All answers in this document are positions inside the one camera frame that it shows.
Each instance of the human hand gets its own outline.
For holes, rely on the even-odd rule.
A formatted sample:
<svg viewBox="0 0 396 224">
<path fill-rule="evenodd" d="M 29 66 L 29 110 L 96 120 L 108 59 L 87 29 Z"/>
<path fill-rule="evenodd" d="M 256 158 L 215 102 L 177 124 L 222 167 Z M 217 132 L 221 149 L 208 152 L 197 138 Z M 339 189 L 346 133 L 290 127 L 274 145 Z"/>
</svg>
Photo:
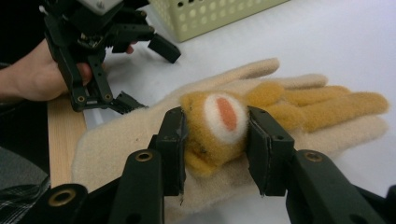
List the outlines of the human hand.
<svg viewBox="0 0 396 224">
<path fill-rule="evenodd" d="M 134 49 L 129 46 L 126 53 Z M 87 63 L 78 63 L 83 85 L 92 79 Z M 0 71 L 0 102 L 52 100 L 67 92 L 67 86 L 58 64 L 53 61 L 46 40 L 10 67 Z"/>
</svg>

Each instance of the white surface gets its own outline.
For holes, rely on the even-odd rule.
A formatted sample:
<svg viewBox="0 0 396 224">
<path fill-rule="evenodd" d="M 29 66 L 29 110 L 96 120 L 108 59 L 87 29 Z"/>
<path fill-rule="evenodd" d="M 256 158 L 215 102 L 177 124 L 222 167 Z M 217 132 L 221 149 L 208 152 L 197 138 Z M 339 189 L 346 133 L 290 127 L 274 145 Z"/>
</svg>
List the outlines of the white surface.
<svg viewBox="0 0 396 224">
<path fill-rule="evenodd" d="M 171 39 L 150 7 L 146 11 L 157 31 Z M 114 95 L 126 91 L 142 104 L 153 105 L 186 83 L 277 57 L 280 68 L 274 77 L 321 73 L 331 84 L 387 97 L 391 108 L 383 118 L 389 131 L 334 161 L 353 184 L 381 196 L 396 184 L 395 1 L 292 0 L 177 46 L 182 56 L 175 64 L 167 63 L 146 43 L 138 43 L 132 55 L 108 55 Z M 92 128 L 117 114 L 95 109 L 85 111 L 85 116 Z M 283 198 L 262 199 L 257 193 L 183 223 L 289 223 L 289 219 Z"/>
</svg>

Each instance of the plastic crate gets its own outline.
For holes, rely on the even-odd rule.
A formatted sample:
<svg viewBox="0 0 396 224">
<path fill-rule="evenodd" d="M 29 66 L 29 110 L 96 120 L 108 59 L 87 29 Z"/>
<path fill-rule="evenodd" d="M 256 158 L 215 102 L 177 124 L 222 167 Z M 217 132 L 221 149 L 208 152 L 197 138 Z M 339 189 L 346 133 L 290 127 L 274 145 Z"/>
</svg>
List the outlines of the plastic crate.
<svg viewBox="0 0 396 224">
<path fill-rule="evenodd" d="M 185 41 L 289 0 L 148 0 L 177 41 Z"/>
</svg>

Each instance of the felt glove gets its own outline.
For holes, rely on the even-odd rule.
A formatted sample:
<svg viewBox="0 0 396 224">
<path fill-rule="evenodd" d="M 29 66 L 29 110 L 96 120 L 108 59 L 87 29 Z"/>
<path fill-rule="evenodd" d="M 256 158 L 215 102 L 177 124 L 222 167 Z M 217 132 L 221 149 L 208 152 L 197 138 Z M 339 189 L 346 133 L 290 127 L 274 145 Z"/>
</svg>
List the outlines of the felt glove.
<svg viewBox="0 0 396 224">
<path fill-rule="evenodd" d="M 223 91 L 230 92 L 231 97 L 237 102 L 247 102 L 245 96 L 248 92 L 267 81 L 266 78 L 254 77 L 271 74 L 277 67 L 277 60 L 266 60 L 192 83 L 174 91 L 152 108 L 138 109 L 85 133 L 78 143 L 72 167 L 73 182 L 80 183 L 91 191 L 119 177 L 128 155 L 138 149 L 147 148 L 149 139 L 160 128 L 164 113 L 179 106 L 178 100 L 181 96 L 193 91 Z M 327 78 L 309 75 L 284 79 L 271 78 L 271 81 L 275 81 L 287 90 L 308 89 L 323 87 L 327 83 Z M 276 99 L 276 102 L 279 102 L 283 97 Z M 312 133 L 303 132 L 300 128 L 291 130 L 290 133 L 295 139 L 296 148 L 329 152 L 376 138 L 385 132 L 386 127 L 386 123 L 379 117 L 361 116 Z M 213 203 L 255 189 L 248 173 L 248 162 L 240 155 L 239 152 L 236 156 L 231 155 L 229 161 L 217 163 L 217 171 L 212 172 L 210 177 L 200 177 L 192 173 L 189 168 L 186 173 L 183 204 L 180 205 L 178 197 L 165 198 L 166 223 L 172 223 Z"/>
<path fill-rule="evenodd" d="M 295 131 L 293 135 L 313 133 L 388 109 L 387 100 L 380 94 L 324 86 L 326 79 L 322 78 L 315 85 L 312 78 L 311 82 L 289 87 L 267 80 L 245 95 L 236 94 L 240 91 L 232 87 L 182 96 L 189 127 L 185 160 L 191 172 L 211 176 L 221 165 L 243 154 L 248 135 L 247 105 L 266 110 L 286 131 Z"/>
<path fill-rule="evenodd" d="M 128 156 L 148 147 L 152 135 L 160 130 L 166 111 L 180 106 L 180 96 L 216 89 L 235 80 L 263 77 L 278 67 L 277 59 L 263 60 L 185 85 L 150 108 L 136 109 L 84 133 L 72 164 L 72 182 L 92 191 L 120 177 Z"/>
</svg>

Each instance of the finger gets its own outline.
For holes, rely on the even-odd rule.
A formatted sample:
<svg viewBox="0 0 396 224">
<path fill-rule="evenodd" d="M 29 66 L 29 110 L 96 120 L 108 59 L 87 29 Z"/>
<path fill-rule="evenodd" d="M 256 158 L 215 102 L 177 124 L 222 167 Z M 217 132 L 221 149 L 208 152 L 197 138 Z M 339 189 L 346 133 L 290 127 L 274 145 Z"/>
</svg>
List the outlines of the finger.
<svg viewBox="0 0 396 224">
<path fill-rule="evenodd" d="M 294 105 L 271 105 L 261 109 L 266 110 L 287 131 L 297 129 L 305 122 L 304 113 Z"/>
<path fill-rule="evenodd" d="M 384 113 L 388 108 L 388 101 L 378 93 L 351 93 L 319 104 L 301 107 L 306 117 L 303 128 L 307 132 L 313 132 L 364 115 Z"/>
<path fill-rule="evenodd" d="M 347 95 L 350 90 L 342 86 L 327 86 L 308 90 L 285 91 L 284 99 L 297 106 L 312 105 Z"/>
<path fill-rule="evenodd" d="M 285 89 L 309 89 L 324 87 L 328 79 L 320 74 L 306 74 L 297 77 L 269 78 L 282 85 Z"/>
<path fill-rule="evenodd" d="M 92 70 L 87 63 L 78 63 L 78 71 L 82 78 L 82 85 L 87 85 L 92 79 Z"/>
<path fill-rule="evenodd" d="M 249 105 L 267 106 L 279 101 L 284 92 L 285 89 L 275 82 L 263 82 L 246 94 L 245 98 Z"/>
<path fill-rule="evenodd" d="M 336 155 L 343 149 L 354 147 L 383 135 L 388 124 L 378 116 L 363 116 L 313 133 L 295 130 L 290 132 L 294 148 L 312 148 L 328 156 Z"/>
<path fill-rule="evenodd" d="M 185 86 L 189 91 L 210 90 L 217 86 L 230 83 L 238 79 L 264 77 L 276 71 L 279 67 L 277 59 L 262 60 L 237 67 L 220 75 L 209 77 L 191 85 Z"/>
<path fill-rule="evenodd" d="M 222 91 L 230 91 L 236 94 L 246 95 L 253 89 L 261 85 L 263 82 L 276 82 L 287 90 L 297 90 L 304 88 L 319 88 L 327 83 L 327 78 L 319 74 L 308 74 L 299 77 L 281 77 L 281 78 L 252 78 L 238 79 L 230 83 L 219 86 L 217 89 Z"/>
<path fill-rule="evenodd" d="M 125 50 L 125 52 L 126 52 L 127 54 L 132 54 L 132 53 L 134 52 L 134 48 L 132 48 L 132 46 L 130 45 L 130 46 L 128 46 L 128 48 Z"/>
</svg>

